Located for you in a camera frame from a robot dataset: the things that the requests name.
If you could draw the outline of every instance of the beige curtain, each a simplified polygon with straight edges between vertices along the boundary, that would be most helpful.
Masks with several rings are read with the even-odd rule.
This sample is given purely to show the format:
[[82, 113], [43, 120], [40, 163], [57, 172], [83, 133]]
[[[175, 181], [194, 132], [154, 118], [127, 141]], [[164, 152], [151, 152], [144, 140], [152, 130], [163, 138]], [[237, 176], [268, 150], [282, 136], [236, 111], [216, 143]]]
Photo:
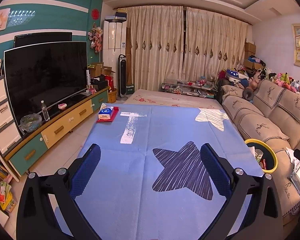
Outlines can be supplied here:
[[183, 8], [127, 8], [131, 28], [132, 81], [136, 89], [156, 90], [182, 75]]
[[183, 79], [214, 80], [220, 70], [240, 64], [247, 27], [231, 17], [188, 7]]

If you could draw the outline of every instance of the star pattern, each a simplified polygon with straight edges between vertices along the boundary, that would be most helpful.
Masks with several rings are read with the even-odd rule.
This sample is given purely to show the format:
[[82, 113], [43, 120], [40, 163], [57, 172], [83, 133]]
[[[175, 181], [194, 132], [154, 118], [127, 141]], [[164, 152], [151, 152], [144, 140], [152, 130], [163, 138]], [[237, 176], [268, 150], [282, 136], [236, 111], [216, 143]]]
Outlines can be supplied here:
[[200, 197], [212, 200], [209, 174], [194, 142], [188, 142], [178, 152], [156, 148], [153, 149], [153, 153], [164, 167], [152, 185], [154, 191], [162, 192], [186, 187]]

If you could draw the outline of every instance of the yellow rim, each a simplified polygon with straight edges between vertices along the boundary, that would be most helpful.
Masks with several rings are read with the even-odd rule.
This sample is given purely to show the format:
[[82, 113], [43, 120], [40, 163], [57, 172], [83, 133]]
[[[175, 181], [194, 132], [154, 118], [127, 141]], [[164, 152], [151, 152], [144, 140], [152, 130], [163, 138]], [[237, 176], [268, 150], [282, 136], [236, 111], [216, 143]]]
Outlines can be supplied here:
[[257, 139], [247, 139], [244, 141], [246, 144], [248, 143], [258, 143], [260, 145], [262, 145], [263, 147], [265, 147], [272, 155], [273, 159], [274, 159], [274, 167], [272, 170], [263, 170], [264, 173], [273, 173], [275, 171], [275, 169], [278, 167], [278, 159], [277, 156], [275, 155], [274, 151], [263, 141], [257, 140]]

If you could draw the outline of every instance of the blue tablecloth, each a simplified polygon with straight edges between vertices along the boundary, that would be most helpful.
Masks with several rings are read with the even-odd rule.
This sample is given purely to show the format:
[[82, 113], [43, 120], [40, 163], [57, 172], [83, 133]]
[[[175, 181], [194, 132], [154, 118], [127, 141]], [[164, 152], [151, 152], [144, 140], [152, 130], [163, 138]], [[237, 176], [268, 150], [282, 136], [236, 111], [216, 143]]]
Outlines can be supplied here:
[[[204, 167], [197, 165], [197, 149], [204, 143], [234, 168], [263, 175], [228, 119], [221, 120], [220, 128], [196, 121], [199, 114], [204, 115], [197, 108], [113, 106], [119, 107], [114, 122], [95, 124], [79, 153], [78, 157], [83, 156], [92, 143], [101, 148], [98, 166], [83, 194], [75, 199], [104, 240], [198, 239], [225, 202], [211, 179], [206, 179]], [[217, 109], [207, 111], [220, 114]], [[201, 169], [192, 179], [188, 158]], [[249, 201], [247, 196], [230, 233], [238, 230]], [[55, 214], [62, 230], [71, 234], [58, 207]]]

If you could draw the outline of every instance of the hanging flower decoration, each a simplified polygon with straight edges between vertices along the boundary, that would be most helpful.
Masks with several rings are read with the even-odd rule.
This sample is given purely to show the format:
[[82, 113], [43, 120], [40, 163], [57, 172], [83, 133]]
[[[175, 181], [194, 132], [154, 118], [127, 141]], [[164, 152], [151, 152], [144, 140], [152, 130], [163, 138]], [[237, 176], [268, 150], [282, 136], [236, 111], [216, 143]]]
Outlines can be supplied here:
[[96, 53], [101, 51], [101, 42], [102, 42], [103, 30], [100, 27], [96, 27], [94, 23], [91, 31], [88, 32], [89, 40], [91, 41], [90, 48], [95, 48]]

